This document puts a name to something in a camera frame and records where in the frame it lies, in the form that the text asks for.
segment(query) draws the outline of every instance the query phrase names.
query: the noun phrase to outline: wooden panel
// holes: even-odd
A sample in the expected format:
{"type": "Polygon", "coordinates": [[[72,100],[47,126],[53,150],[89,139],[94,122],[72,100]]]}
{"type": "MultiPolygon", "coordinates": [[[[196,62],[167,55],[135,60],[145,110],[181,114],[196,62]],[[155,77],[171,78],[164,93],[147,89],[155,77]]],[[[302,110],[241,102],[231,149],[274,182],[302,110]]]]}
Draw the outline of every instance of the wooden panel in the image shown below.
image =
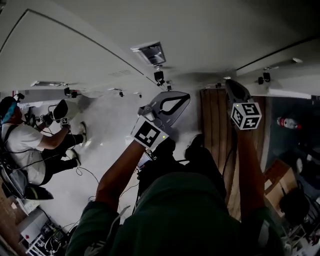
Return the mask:
{"type": "Polygon", "coordinates": [[[219,166],[219,149],[220,149],[220,122],[219,122],[219,97],[218,91],[210,90],[211,101],[211,154],[216,166],[219,166]]]}
{"type": "Polygon", "coordinates": [[[262,158],[262,152],[264,149],[264,142],[265,142],[265,127],[266,127],[266,97],[257,97],[257,102],[259,103],[260,110],[262,113],[262,118],[259,123],[258,127],[258,143],[256,147],[256,154],[259,160],[259,163],[261,162],[262,158]]]}
{"type": "MultiPolygon", "coordinates": [[[[229,103],[226,99],[226,91],[223,89],[203,90],[201,91],[201,100],[204,145],[211,152],[221,174],[225,166],[223,175],[226,189],[225,203],[230,215],[240,220],[241,202],[237,148],[234,148],[229,156],[228,162],[226,162],[227,155],[233,147],[233,144],[237,144],[233,138],[235,135],[232,132],[230,118],[227,114],[229,103]]],[[[262,112],[262,119],[258,129],[252,131],[254,147],[256,148],[257,157],[260,162],[264,146],[266,100],[265,97],[254,97],[254,100],[259,103],[262,112]]]]}
{"type": "Polygon", "coordinates": [[[202,108],[202,129],[204,134],[204,147],[212,152],[212,133],[211,133],[211,103],[210,103],[210,92],[209,90],[201,90],[201,108],[202,108]]]}
{"type": "Polygon", "coordinates": [[[239,156],[236,155],[235,167],[234,167],[234,176],[233,182],[231,186],[231,193],[229,197],[229,201],[227,204],[227,208],[231,216],[233,216],[233,212],[235,210],[235,204],[237,204],[237,198],[239,194],[239,156]]]}
{"type": "Polygon", "coordinates": [[[2,183],[0,178],[0,235],[18,255],[25,255],[25,248],[19,244],[20,232],[15,223],[15,213],[1,188],[2,183]]]}
{"type": "Polygon", "coordinates": [[[227,127],[227,139],[226,139],[226,157],[228,157],[228,154],[233,147],[232,152],[230,153],[230,156],[228,159],[226,159],[226,164],[225,164],[225,170],[224,170],[224,175],[223,175],[223,180],[224,180],[224,185],[225,185],[225,190],[226,190],[226,196],[225,196],[225,203],[228,204],[229,198],[230,198],[230,193],[232,189],[232,183],[234,180],[234,174],[235,174],[235,163],[236,163],[236,152],[237,149],[235,148],[236,145],[233,145],[234,139],[233,139],[233,133],[231,129],[231,122],[229,120],[229,116],[227,117],[227,122],[226,122],[226,127],[227,127]]]}
{"type": "Polygon", "coordinates": [[[217,90],[219,98],[219,172],[222,174],[227,158],[227,100],[226,90],[217,90]]]}

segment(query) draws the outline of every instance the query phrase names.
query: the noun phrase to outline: strap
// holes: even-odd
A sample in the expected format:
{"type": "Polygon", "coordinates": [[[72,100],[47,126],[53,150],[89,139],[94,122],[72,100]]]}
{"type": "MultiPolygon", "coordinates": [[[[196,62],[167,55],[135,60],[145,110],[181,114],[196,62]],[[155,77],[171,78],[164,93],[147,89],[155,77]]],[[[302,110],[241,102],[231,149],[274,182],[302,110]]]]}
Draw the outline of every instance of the strap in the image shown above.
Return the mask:
{"type": "Polygon", "coordinates": [[[8,141],[8,138],[9,138],[9,135],[10,133],[13,131],[14,128],[18,127],[17,124],[12,124],[9,129],[7,130],[6,134],[5,134],[5,137],[4,137],[4,145],[6,145],[7,141],[8,141]]]}

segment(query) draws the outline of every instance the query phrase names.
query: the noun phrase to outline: ceiling vent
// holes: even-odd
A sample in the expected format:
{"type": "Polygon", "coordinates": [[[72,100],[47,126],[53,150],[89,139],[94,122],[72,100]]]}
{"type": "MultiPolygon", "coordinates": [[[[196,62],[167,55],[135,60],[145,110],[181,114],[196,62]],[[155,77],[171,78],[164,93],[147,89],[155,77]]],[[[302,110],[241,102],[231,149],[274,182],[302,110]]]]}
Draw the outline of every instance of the ceiling vent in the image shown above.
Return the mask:
{"type": "Polygon", "coordinates": [[[148,65],[156,67],[166,62],[164,50],[160,42],[141,44],[132,47],[131,50],[148,65]]]}
{"type": "Polygon", "coordinates": [[[122,70],[122,71],[119,71],[119,72],[114,72],[114,73],[111,73],[111,74],[108,74],[109,76],[112,76],[114,78],[119,78],[119,77],[123,77],[123,76],[129,76],[131,75],[131,71],[130,70],[122,70]]]}

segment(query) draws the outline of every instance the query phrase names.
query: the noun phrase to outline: hand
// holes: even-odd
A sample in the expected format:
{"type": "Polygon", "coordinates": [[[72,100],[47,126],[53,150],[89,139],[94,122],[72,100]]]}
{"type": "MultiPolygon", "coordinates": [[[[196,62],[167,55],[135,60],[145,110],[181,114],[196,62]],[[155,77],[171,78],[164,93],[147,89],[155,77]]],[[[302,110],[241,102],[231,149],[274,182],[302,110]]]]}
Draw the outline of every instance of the hand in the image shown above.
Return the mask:
{"type": "Polygon", "coordinates": [[[61,125],[62,129],[68,129],[68,134],[71,133],[71,126],[70,124],[62,124],[61,125]]]}
{"type": "Polygon", "coordinates": [[[44,123],[45,127],[48,128],[54,121],[54,115],[50,111],[48,114],[44,115],[42,117],[42,119],[43,119],[43,123],[44,123]]]}

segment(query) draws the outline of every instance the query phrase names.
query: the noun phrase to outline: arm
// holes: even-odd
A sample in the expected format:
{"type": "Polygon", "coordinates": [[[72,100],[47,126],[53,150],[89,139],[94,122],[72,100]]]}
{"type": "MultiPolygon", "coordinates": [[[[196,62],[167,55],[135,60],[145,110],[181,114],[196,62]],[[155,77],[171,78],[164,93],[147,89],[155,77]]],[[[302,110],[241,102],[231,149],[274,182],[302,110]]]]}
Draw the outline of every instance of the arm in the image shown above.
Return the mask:
{"type": "Polygon", "coordinates": [[[119,197],[129,183],[145,147],[135,140],[126,148],[101,178],[96,190],[95,201],[107,203],[117,210],[119,197]]]}
{"type": "Polygon", "coordinates": [[[59,132],[52,135],[51,137],[43,135],[42,140],[40,141],[40,144],[38,145],[38,147],[44,148],[47,150],[53,150],[61,144],[61,142],[64,140],[68,132],[69,132],[69,128],[63,127],[59,132]]]}
{"type": "Polygon", "coordinates": [[[39,124],[39,125],[36,125],[36,129],[37,129],[39,132],[41,132],[44,128],[47,128],[45,122],[43,122],[43,123],[41,123],[41,124],[39,124]]]}
{"type": "Polygon", "coordinates": [[[238,130],[241,218],[265,206],[265,180],[250,131],[238,130]]]}

